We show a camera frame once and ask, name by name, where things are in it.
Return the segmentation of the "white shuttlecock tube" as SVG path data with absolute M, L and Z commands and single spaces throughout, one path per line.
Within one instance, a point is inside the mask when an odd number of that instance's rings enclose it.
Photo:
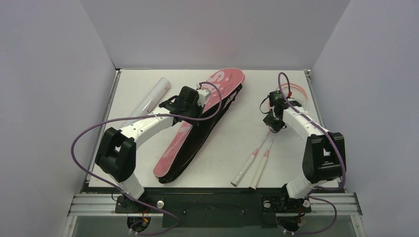
M 170 89 L 171 84 L 166 78 L 160 80 L 152 87 L 145 98 L 136 106 L 130 117 L 144 116 L 149 114 L 159 100 Z

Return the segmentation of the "pink racket cover bag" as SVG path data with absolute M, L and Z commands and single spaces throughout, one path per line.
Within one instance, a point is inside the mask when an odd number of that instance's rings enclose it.
M 221 69 L 211 75 L 203 88 L 211 91 L 205 103 L 202 116 L 211 116 L 222 104 L 221 110 L 211 119 L 200 121 L 197 125 L 182 122 L 174 139 L 166 148 L 153 169 L 159 183 L 166 184 L 178 178 L 198 154 L 217 123 L 226 114 L 236 96 L 243 88 L 245 74 L 237 68 Z

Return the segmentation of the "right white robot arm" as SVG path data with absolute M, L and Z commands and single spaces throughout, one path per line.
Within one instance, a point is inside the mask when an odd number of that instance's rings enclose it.
M 292 128 L 305 141 L 302 172 L 285 185 L 287 193 L 279 198 L 280 207 L 291 212 L 313 190 L 327 181 L 343 177 L 345 145 L 341 133 L 332 133 L 316 123 L 296 100 L 283 96 L 276 90 L 268 94 L 269 111 L 263 122 L 278 133 L 285 127 Z

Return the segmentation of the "pink badminton racket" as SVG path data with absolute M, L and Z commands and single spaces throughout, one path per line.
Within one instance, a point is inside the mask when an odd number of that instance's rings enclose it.
M 301 86 L 294 84 L 294 83 L 284 83 L 281 84 L 281 89 L 286 92 L 286 89 L 289 92 L 289 97 L 291 99 L 295 99 L 292 96 L 292 90 L 297 91 L 297 95 L 301 94 L 301 96 L 304 96 L 304 100 L 302 100 L 302 107 L 305 109 L 308 109 L 309 105 L 308 105 L 308 95 L 306 93 L 306 91 L 304 90 L 304 88 L 302 88 Z M 244 162 L 244 164 L 242 165 L 242 167 L 240 168 L 240 170 L 237 172 L 237 174 L 235 175 L 235 177 L 231 180 L 231 184 L 236 187 L 238 186 L 239 182 L 242 180 L 242 178 L 244 177 L 244 175 L 246 174 L 246 172 L 248 171 L 248 169 L 250 168 L 250 166 L 252 165 L 252 163 L 254 162 L 255 158 L 257 157 L 257 154 L 259 152 L 259 150 L 261 149 L 261 147 L 263 146 L 264 142 L 268 139 L 268 133 L 270 132 L 270 130 L 267 132 L 266 136 L 264 137 L 264 139 L 261 141 L 260 145 L 258 148 L 256 148 L 251 154 L 250 156 L 247 158 L 247 160 Z
M 258 185 L 258 183 L 261 179 L 261 176 L 263 174 L 263 171 L 266 167 L 266 164 L 267 164 L 267 161 L 268 161 L 268 158 L 269 158 L 269 154 L 270 154 L 270 149 L 272 147 L 272 144 L 273 144 L 273 141 L 274 141 L 274 138 L 275 138 L 275 133 L 269 132 L 268 133 L 268 138 L 270 138 L 269 146 L 266 149 L 266 151 L 264 152 L 262 158 L 260 159 L 259 165 L 257 167 L 257 170 L 256 170 L 255 174 L 254 174 L 252 182 L 249 185 L 249 188 L 251 188 L 253 190 L 256 190 L 257 185 Z

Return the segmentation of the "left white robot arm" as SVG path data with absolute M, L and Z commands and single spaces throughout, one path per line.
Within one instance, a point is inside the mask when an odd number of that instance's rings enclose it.
M 180 121 L 199 118 L 211 92 L 207 89 L 182 87 L 178 95 L 161 102 L 146 119 L 120 129 L 108 128 L 101 139 L 95 164 L 128 195 L 128 206 L 134 212 L 147 207 L 145 190 L 134 171 L 137 149 L 160 131 Z

